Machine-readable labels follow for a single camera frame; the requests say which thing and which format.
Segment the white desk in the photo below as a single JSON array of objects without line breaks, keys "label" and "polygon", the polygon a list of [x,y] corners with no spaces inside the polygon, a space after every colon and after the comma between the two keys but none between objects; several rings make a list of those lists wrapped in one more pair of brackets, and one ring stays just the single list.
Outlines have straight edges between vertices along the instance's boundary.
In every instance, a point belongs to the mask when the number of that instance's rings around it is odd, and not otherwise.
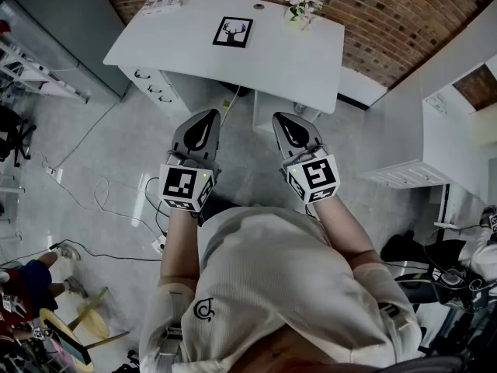
[{"label": "white desk", "polygon": [[[263,4],[258,10],[254,4]],[[265,96],[291,110],[305,105],[308,119],[332,113],[339,89],[345,29],[317,18],[309,30],[297,30],[284,19],[286,8],[258,0],[185,0],[175,10],[138,13],[104,58],[118,67],[163,110],[195,113],[207,108],[222,83]],[[252,19],[245,48],[213,45],[225,16]],[[149,79],[134,77],[134,72]],[[148,86],[161,89],[150,93]],[[171,103],[158,101],[162,96]]]}]

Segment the yellow round table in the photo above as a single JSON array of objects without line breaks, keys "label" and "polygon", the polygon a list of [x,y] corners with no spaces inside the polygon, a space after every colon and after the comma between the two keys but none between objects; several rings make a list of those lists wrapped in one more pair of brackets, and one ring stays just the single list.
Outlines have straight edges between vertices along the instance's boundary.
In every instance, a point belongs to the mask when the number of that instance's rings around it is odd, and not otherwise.
[{"label": "yellow round table", "polygon": [[51,338],[51,331],[43,324],[43,320],[48,320],[52,322],[57,328],[63,330],[66,334],[68,334],[74,340],[77,340],[81,345],[82,342],[77,338],[74,332],[70,331],[68,328],[68,324],[66,324],[61,318],[59,318],[54,312],[50,309],[41,309],[40,310],[40,328],[43,333],[49,333],[49,340],[51,344],[54,346],[56,353],[59,357],[61,357],[62,361],[68,364],[70,367],[75,368],[81,373],[94,373],[94,364],[91,362],[88,365],[84,365],[82,362],[76,360],[72,357],[67,351],[65,351],[59,343]]}]

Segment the white metal shelf rack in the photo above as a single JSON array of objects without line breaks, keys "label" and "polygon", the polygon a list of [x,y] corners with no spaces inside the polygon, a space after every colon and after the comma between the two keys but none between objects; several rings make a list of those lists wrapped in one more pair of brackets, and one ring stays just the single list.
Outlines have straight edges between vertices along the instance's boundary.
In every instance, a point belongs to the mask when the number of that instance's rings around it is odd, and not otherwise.
[{"label": "white metal shelf rack", "polygon": [[0,38],[0,72],[19,83],[27,92],[60,96],[87,103],[89,98],[36,62],[21,47]]}]

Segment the yellow round stool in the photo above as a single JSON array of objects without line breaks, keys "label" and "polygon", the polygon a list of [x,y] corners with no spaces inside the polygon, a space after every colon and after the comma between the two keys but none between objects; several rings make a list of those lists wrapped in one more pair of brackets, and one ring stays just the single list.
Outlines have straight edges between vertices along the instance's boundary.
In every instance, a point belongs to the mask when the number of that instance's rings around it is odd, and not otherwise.
[{"label": "yellow round stool", "polygon": [[91,350],[93,348],[112,343],[113,341],[123,338],[129,334],[129,331],[126,331],[115,336],[110,336],[109,327],[105,323],[103,317],[96,311],[96,307],[101,302],[107,291],[108,287],[104,287],[89,304],[81,304],[78,307],[78,316],[75,320],[68,324],[68,328],[72,332],[74,332],[80,325],[83,325],[89,334],[98,339],[97,342],[86,345],[86,350]]}]

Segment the black office chair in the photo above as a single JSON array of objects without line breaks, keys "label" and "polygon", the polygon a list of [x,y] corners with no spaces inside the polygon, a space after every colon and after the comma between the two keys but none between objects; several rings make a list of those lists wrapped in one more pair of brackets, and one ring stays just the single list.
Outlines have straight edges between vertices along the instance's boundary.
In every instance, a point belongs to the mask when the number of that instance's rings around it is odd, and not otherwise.
[{"label": "black office chair", "polygon": [[0,105],[0,133],[6,133],[5,138],[0,137],[0,162],[4,162],[14,152],[14,166],[20,167],[19,155],[25,160],[31,160],[31,155],[24,149],[25,138],[36,130],[36,125],[24,130],[28,120],[22,120],[14,110]]}]

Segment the person's beige shirt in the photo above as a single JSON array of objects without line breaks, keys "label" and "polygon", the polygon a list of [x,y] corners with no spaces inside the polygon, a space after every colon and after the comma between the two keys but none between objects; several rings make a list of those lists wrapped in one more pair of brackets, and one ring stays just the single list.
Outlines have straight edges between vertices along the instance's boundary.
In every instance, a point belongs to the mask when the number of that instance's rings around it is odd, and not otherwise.
[{"label": "person's beige shirt", "polygon": [[381,263],[351,267],[320,224],[271,207],[238,207],[200,231],[195,285],[170,279],[151,297],[141,373],[228,373],[257,341],[288,328],[332,359],[386,368],[422,339]]}]

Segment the white cabinet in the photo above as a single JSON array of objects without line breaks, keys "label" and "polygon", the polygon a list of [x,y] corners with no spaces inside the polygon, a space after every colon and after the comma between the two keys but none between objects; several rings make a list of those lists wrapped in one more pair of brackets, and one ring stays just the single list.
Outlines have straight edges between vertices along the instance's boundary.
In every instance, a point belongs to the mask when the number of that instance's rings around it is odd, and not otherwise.
[{"label": "white cabinet", "polygon": [[448,184],[488,204],[497,145],[478,145],[479,112],[454,86],[483,66],[497,75],[497,0],[366,111],[359,175],[396,189]]}]

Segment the white pot with pink flowers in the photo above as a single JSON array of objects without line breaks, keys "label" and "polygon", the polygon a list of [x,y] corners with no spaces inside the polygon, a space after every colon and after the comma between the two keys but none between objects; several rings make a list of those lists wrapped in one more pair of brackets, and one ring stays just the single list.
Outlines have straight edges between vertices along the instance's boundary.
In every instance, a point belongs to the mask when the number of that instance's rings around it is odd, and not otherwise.
[{"label": "white pot with pink flowers", "polygon": [[289,3],[284,19],[289,26],[305,30],[313,22],[316,14],[322,9],[321,0],[286,0]]}]

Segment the black tablet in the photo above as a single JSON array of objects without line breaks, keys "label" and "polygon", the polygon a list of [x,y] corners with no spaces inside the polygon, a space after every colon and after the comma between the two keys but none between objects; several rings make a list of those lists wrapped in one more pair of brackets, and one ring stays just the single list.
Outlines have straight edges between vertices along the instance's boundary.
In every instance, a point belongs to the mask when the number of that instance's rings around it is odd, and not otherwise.
[{"label": "black tablet", "polygon": [[59,343],[72,357],[82,362],[84,365],[88,365],[92,362],[86,348],[77,340],[71,338],[63,330],[57,328],[52,322],[46,319],[43,320],[43,324],[51,331],[51,338]]}]

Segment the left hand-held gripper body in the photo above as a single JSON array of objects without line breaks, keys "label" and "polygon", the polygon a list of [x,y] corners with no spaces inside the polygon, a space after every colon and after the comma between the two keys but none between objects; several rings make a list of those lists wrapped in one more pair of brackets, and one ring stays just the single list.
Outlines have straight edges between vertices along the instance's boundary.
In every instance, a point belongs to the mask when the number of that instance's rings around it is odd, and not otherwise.
[{"label": "left hand-held gripper body", "polygon": [[220,172],[215,162],[220,131],[216,109],[196,113],[176,129],[158,182],[158,197],[171,209],[203,209]]}]

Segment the person's left forearm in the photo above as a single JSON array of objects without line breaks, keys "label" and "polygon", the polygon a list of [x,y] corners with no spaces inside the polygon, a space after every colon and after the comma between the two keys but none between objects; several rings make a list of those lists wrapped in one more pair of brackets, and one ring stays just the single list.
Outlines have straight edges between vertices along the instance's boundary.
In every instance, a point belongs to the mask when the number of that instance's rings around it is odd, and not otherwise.
[{"label": "person's left forearm", "polygon": [[200,277],[197,233],[198,217],[171,210],[158,285],[183,284],[196,290]]}]

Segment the person's right forearm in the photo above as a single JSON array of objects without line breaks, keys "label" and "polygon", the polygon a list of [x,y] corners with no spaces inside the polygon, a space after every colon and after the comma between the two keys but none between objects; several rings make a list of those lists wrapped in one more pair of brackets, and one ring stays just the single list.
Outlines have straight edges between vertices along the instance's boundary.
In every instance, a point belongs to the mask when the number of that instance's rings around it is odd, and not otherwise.
[{"label": "person's right forearm", "polygon": [[352,270],[364,264],[381,262],[369,235],[338,196],[317,201],[313,207],[331,246],[345,258]]}]

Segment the framed deer silhouette picture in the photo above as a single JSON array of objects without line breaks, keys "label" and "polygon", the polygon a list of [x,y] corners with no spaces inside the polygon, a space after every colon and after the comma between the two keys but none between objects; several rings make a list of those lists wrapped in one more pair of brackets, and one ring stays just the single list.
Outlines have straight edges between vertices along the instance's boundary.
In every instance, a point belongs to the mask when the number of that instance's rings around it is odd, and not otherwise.
[{"label": "framed deer silhouette picture", "polygon": [[225,16],[221,20],[212,44],[223,47],[245,48],[252,24],[252,19]]}]

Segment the person's black trousers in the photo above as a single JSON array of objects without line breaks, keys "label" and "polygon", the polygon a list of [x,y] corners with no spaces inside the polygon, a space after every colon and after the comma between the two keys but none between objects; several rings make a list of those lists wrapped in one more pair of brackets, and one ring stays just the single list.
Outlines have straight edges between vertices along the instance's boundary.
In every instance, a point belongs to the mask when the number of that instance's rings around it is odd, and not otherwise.
[{"label": "person's black trousers", "polygon": [[198,226],[202,227],[203,224],[213,216],[237,206],[237,204],[222,197],[216,195],[209,196],[198,217]]}]

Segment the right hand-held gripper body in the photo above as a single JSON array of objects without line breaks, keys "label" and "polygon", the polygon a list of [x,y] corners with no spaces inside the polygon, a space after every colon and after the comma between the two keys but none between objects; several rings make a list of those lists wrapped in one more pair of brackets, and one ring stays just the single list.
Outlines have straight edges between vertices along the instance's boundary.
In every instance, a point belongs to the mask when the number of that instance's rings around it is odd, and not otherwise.
[{"label": "right hand-held gripper body", "polygon": [[302,202],[333,197],[340,185],[338,168],[316,126],[292,113],[276,112],[273,130],[283,156],[280,171]]}]

